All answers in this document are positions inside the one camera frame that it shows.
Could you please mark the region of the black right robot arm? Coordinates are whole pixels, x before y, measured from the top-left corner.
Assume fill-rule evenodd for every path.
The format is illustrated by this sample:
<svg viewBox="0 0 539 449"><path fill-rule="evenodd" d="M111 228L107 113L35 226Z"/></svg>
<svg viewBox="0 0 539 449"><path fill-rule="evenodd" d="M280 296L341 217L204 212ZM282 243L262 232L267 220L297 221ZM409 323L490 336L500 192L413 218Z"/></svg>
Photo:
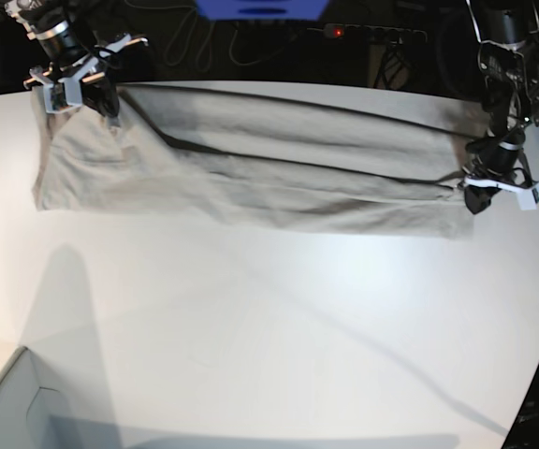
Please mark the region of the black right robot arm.
<svg viewBox="0 0 539 449"><path fill-rule="evenodd" d="M129 34L103 44L69 11L67 1L9 1L5 11L50 59L47 69L31 68L25 82L27 88L41 90L47 113L86 106L104 117L118 116L119 99L107 71L118 67L119 52L130 41Z"/></svg>

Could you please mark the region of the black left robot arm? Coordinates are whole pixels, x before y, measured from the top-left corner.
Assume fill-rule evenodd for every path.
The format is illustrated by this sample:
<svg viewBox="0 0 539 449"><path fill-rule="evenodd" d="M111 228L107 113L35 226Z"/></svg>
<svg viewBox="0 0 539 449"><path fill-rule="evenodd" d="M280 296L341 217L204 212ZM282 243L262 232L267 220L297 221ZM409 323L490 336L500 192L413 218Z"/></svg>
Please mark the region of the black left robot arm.
<svg viewBox="0 0 539 449"><path fill-rule="evenodd" d="M489 123L486 134L465 147L468 160L459 185L465 206L479 214L505 191L516 196L522 210L535 210L539 181L532 176L524 145L526 129L539 125L536 6L533 1L469 1L467 7L479 44L482 109Z"/></svg>

